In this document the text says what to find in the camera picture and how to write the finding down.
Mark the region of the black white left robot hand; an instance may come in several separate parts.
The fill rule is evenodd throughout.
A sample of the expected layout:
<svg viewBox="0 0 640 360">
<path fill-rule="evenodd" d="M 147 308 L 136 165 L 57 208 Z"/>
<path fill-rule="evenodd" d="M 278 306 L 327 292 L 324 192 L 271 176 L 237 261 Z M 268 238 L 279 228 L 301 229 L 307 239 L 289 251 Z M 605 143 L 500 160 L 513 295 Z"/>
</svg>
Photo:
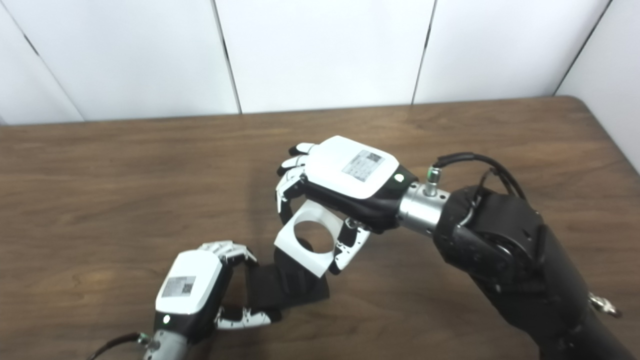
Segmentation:
<svg viewBox="0 0 640 360">
<path fill-rule="evenodd" d="M 153 331 L 167 331 L 194 346 L 216 330 L 243 330 L 282 320 L 278 309 L 223 304 L 238 265 L 257 268 L 259 261 L 233 240 L 202 243 L 181 251 L 155 299 Z"/>
</svg>

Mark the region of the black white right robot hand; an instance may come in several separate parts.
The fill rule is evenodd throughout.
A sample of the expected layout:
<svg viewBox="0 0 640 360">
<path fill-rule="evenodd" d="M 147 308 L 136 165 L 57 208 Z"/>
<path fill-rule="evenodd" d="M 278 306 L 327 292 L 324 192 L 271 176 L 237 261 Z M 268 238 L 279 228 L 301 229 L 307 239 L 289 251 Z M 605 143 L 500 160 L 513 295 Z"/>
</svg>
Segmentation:
<svg viewBox="0 0 640 360">
<path fill-rule="evenodd" d="M 341 273 L 370 234 L 400 227 L 402 200 L 418 177 L 391 153 L 332 136 L 298 143 L 288 154 L 276 172 L 279 219 L 285 227 L 302 222 L 326 226 L 333 248 L 312 255 L 294 249 L 291 234 L 279 234 L 275 245 L 315 277 Z"/>
</svg>

